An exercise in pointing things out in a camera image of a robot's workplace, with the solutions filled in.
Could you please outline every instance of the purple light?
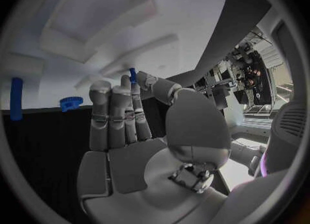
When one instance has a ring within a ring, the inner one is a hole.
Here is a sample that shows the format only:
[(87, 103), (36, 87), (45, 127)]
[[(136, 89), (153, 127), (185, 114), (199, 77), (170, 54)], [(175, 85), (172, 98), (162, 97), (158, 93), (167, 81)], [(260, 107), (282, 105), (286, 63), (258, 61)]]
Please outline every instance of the purple light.
[(266, 159), (266, 152), (262, 154), (262, 157), (260, 159), (260, 171), (261, 171), (261, 175), (264, 177), (267, 176), (267, 168), (265, 165), (265, 159)]

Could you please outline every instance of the blue cylinder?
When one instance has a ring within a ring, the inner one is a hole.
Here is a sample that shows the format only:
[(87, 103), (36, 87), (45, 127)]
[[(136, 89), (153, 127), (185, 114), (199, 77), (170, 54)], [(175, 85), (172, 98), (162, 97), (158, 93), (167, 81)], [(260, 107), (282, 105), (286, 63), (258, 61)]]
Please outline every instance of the blue cylinder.
[(13, 78), (11, 84), (11, 98), (10, 98), (10, 118), (12, 121), (19, 121), (23, 119), (22, 91), (23, 91), (23, 80), (20, 78)]

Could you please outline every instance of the cable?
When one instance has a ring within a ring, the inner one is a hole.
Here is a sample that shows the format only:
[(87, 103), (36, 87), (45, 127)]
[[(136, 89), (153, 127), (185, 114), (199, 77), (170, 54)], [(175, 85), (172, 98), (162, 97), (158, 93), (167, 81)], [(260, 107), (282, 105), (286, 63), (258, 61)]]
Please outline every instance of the cable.
[(260, 39), (265, 40), (266, 42), (268, 42), (268, 43), (270, 43), (272, 45), (272, 43), (270, 41), (268, 41), (264, 37), (260, 36), (258, 33), (255, 33), (254, 31), (251, 31), (251, 33), (253, 33), (254, 35), (258, 36)]

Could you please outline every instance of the vent grille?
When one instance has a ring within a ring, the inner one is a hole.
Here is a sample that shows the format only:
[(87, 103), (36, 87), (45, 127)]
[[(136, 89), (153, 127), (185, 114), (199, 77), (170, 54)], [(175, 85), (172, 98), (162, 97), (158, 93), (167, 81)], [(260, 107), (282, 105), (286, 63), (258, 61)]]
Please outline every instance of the vent grille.
[(283, 113), (280, 128), (286, 133), (296, 137), (302, 137), (306, 123), (306, 111), (305, 108), (292, 108)]

